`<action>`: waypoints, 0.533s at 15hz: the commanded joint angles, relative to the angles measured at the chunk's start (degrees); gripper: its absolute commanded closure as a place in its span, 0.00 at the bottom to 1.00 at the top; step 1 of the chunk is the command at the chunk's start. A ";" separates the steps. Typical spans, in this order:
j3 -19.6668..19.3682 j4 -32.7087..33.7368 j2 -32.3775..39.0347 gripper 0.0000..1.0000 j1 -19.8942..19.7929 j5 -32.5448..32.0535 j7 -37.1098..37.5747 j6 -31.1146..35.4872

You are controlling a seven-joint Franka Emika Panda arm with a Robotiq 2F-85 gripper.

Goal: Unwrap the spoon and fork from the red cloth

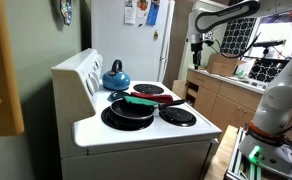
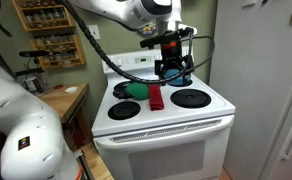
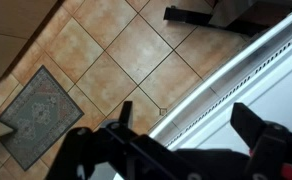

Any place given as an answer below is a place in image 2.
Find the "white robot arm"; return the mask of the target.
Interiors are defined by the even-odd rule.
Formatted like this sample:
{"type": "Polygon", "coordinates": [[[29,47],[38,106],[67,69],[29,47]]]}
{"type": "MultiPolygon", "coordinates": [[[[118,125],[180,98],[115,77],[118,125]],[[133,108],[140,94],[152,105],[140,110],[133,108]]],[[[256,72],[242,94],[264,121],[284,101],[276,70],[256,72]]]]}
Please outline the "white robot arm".
{"type": "MultiPolygon", "coordinates": [[[[156,20],[162,33],[140,42],[149,49],[197,31],[182,23],[181,0],[60,0],[100,58],[120,76],[148,84],[117,67],[107,57],[77,13],[83,8],[111,19],[129,30],[156,20]]],[[[1,151],[0,175],[4,180],[80,180],[83,170],[68,147],[59,115],[24,89],[0,59],[0,131],[7,136],[1,151]]]]}

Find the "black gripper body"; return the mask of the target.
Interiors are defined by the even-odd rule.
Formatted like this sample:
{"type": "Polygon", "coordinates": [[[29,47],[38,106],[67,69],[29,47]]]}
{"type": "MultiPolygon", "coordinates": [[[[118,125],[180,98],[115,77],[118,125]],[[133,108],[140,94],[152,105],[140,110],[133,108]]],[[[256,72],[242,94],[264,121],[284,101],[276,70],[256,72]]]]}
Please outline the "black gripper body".
{"type": "Polygon", "coordinates": [[[161,56],[161,60],[155,61],[155,74],[158,76],[164,76],[169,70],[180,72],[193,66],[192,55],[183,56],[181,42],[177,40],[162,44],[161,56]]]}

